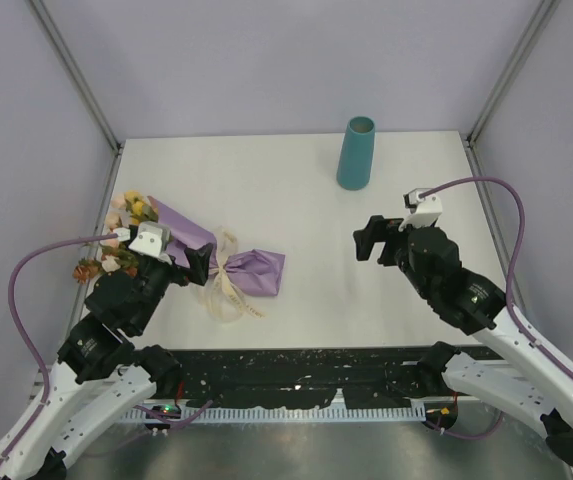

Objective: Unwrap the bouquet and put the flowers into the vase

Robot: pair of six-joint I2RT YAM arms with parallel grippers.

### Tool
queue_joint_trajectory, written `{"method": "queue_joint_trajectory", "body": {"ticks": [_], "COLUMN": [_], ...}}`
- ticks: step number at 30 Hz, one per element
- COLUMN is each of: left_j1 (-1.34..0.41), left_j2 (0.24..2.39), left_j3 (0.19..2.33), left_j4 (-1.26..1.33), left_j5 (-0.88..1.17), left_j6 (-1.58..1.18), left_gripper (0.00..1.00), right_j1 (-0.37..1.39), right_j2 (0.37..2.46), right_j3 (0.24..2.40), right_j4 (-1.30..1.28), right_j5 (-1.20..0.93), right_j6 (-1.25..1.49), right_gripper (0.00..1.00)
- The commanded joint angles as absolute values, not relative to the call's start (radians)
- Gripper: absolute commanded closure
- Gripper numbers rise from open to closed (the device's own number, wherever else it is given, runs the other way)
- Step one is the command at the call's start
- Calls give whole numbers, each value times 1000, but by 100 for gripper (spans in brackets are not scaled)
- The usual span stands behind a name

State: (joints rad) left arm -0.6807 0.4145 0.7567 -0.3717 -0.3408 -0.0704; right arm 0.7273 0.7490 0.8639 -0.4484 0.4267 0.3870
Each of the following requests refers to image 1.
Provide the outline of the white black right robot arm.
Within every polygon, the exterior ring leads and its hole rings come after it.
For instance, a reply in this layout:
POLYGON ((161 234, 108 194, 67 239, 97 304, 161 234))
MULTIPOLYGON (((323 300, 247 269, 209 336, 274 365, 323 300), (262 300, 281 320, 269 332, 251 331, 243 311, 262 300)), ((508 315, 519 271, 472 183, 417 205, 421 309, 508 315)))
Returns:
POLYGON ((450 388, 507 413, 542 436, 573 468, 573 361, 548 341, 488 278, 463 267, 459 248, 435 226, 414 228, 380 215, 353 234, 356 257, 383 246, 379 265, 397 267, 445 323, 487 346, 521 375, 484 371, 469 355, 437 343, 418 370, 431 394, 450 388))

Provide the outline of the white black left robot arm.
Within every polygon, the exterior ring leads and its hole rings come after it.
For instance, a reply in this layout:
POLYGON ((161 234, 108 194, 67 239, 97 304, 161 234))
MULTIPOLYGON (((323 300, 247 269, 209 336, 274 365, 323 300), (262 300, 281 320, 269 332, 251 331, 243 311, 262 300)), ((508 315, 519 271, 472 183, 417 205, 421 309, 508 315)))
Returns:
POLYGON ((131 339, 142 334, 169 285, 205 284, 212 250, 188 249, 185 267, 140 256, 135 276, 113 272, 98 282, 41 392, 0 439, 0 479, 63 479, 123 414, 177 392, 177 359, 159 345, 138 350, 131 339))

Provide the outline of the purple wrapping paper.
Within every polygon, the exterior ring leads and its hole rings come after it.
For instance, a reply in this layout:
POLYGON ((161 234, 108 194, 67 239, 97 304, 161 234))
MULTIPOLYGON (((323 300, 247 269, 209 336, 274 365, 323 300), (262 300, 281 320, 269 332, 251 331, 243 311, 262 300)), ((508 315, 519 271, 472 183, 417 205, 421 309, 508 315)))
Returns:
MULTIPOLYGON (((186 249, 197 250, 212 243, 215 247, 224 245, 216 235, 189 220, 187 217, 149 196, 152 206, 157 209, 158 222, 170 228, 172 240, 166 253, 175 259, 179 266, 188 267, 186 249)), ((231 282, 244 294, 253 297, 275 297, 279 294, 286 256, 281 253, 252 249, 231 254, 224 261, 224 271, 231 282)))

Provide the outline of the cream printed ribbon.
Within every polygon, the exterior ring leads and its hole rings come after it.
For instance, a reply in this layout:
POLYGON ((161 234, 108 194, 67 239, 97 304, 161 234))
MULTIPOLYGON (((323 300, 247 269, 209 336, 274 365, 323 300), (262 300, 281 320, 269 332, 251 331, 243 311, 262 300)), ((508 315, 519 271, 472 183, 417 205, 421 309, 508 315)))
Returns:
POLYGON ((244 316, 263 319, 265 315, 246 300, 245 294, 231 281, 225 268, 230 257, 238 253, 237 237, 223 227, 218 227, 214 236, 215 266, 209 270, 212 279, 202 290, 194 291, 199 304, 213 320, 221 324, 236 322, 244 316))

